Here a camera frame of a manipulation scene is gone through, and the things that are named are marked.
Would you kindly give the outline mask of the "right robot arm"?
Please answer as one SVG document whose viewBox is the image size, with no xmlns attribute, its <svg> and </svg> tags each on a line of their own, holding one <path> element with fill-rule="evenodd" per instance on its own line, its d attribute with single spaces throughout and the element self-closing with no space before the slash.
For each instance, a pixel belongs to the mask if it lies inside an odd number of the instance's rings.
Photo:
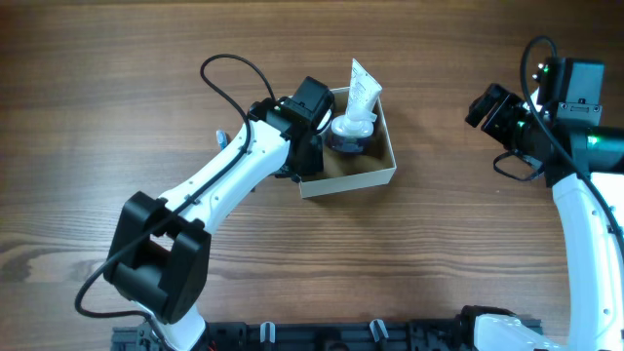
<svg viewBox="0 0 624 351">
<path fill-rule="evenodd" d="M 623 347 L 623 132 L 600 123 L 604 73 L 596 60 L 549 57 L 534 93 L 492 84 L 465 118 L 552 190 L 569 280 L 565 350 Z"/>
</svg>

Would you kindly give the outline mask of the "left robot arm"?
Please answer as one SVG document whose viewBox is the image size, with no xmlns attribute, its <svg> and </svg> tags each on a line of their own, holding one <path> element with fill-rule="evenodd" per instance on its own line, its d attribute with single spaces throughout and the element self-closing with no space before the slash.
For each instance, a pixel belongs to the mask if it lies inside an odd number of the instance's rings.
<svg viewBox="0 0 624 351">
<path fill-rule="evenodd" d="M 146 317 L 149 346 L 199 347 L 207 323 L 196 301 L 213 235 L 265 178 L 299 182 L 322 171 L 322 123 L 333 106 L 332 91 L 306 77 L 290 97 L 255 102 L 239 134 L 191 178 L 157 198 L 138 192 L 124 204 L 103 277 Z"/>
</svg>

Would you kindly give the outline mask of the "blue white toothbrush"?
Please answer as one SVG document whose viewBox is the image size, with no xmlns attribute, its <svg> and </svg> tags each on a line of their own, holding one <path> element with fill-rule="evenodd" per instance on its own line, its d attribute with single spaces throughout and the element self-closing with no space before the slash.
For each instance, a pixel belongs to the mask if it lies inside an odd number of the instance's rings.
<svg viewBox="0 0 624 351">
<path fill-rule="evenodd" d="M 216 135 L 216 141 L 217 141 L 219 148 L 221 150 L 224 150 L 229 143 L 228 134 L 223 130 L 217 130 L 215 135 Z"/>
</svg>

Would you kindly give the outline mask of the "white floral shampoo tube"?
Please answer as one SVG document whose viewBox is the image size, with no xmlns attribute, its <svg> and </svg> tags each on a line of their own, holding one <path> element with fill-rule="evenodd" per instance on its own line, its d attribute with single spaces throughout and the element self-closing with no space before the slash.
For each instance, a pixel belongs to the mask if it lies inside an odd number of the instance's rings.
<svg viewBox="0 0 624 351">
<path fill-rule="evenodd" d="M 353 58 L 346 116 L 352 121 L 374 122 L 377 116 L 372 111 L 381 92 L 381 85 Z"/>
</svg>

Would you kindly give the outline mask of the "blue pump bottle clear cap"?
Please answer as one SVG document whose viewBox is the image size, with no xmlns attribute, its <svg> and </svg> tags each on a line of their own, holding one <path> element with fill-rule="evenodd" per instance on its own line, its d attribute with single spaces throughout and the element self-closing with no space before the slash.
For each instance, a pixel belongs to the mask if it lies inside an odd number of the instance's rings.
<svg viewBox="0 0 624 351">
<path fill-rule="evenodd" d="M 345 154 L 364 153 L 371 143 L 376 119 L 376 114 L 366 110 L 335 117 L 326 135 L 327 147 Z"/>
</svg>

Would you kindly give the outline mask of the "white cardboard box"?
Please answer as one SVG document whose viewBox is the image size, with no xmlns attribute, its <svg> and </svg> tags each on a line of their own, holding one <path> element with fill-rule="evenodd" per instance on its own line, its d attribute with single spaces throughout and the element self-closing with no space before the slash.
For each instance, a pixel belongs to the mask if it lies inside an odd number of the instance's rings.
<svg viewBox="0 0 624 351">
<path fill-rule="evenodd" d="M 377 115 L 372 139 L 363 154 L 346 154 L 323 146 L 324 169 L 299 183 L 300 196 L 312 198 L 363 189 L 390 182 L 397 169 L 381 98 L 374 105 Z"/>
</svg>

